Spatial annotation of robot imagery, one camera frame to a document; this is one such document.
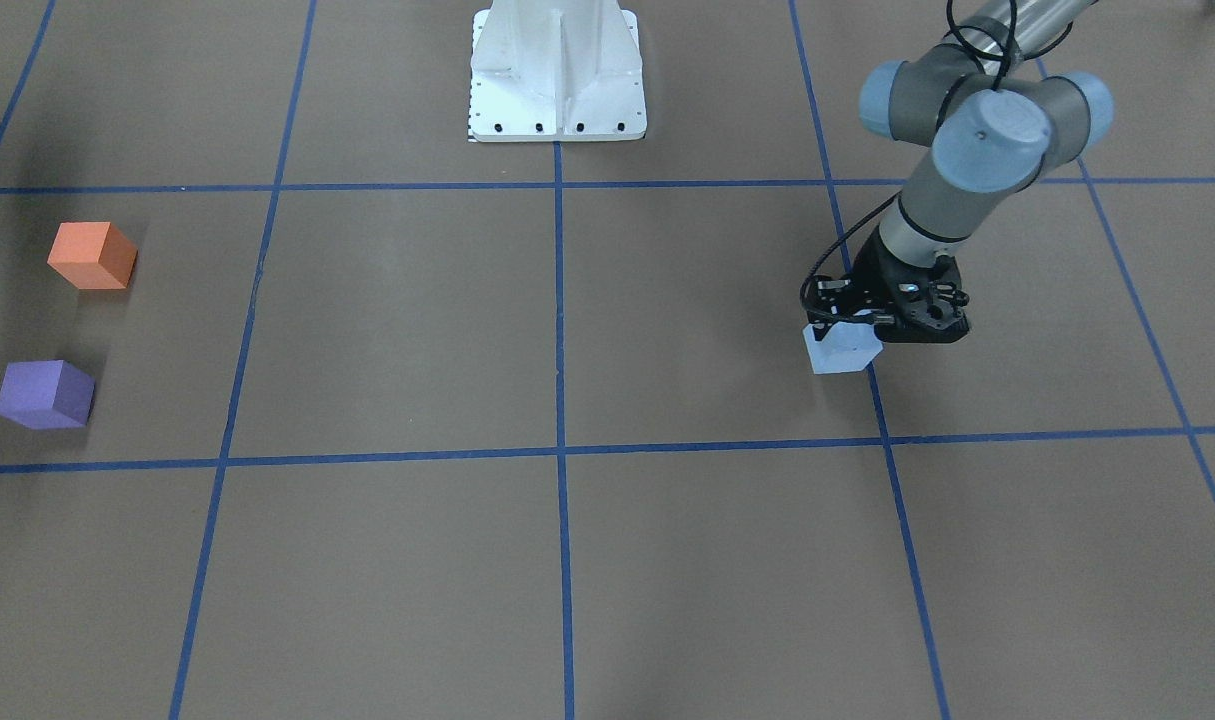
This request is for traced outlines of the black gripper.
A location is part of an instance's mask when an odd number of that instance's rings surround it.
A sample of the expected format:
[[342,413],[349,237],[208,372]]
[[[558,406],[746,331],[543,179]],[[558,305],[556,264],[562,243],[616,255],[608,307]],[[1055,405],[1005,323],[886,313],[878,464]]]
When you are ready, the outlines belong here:
[[802,283],[802,308],[816,340],[841,329],[871,331],[881,342],[949,345],[971,333],[970,301],[954,259],[929,268],[905,263],[878,232],[863,243],[849,273],[814,272]]

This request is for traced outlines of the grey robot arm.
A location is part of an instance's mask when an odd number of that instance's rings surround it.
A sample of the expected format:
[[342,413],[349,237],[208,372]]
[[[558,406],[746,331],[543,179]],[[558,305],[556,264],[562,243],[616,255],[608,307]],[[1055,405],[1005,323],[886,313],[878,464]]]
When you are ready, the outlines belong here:
[[971,331],[956,256],[1010,195],[1075,161],[1113,127],[1115,101],[1100,76],[1015,76],[1064,41],[1084,1],[990,1],[959,19],[914,61],[891,61],[860,90],[875,135],[923,147],[904,186],[868,215],[874,231],[833,278],[799,287],[810,345],[946,345]]

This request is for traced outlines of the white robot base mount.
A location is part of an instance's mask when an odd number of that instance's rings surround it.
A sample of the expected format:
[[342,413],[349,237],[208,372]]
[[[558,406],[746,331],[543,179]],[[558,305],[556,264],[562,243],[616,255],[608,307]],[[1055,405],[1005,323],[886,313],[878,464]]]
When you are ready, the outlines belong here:
[[471,22],[467,137],[479,143],[648,135],[638,18],[616,1],[493,1]]

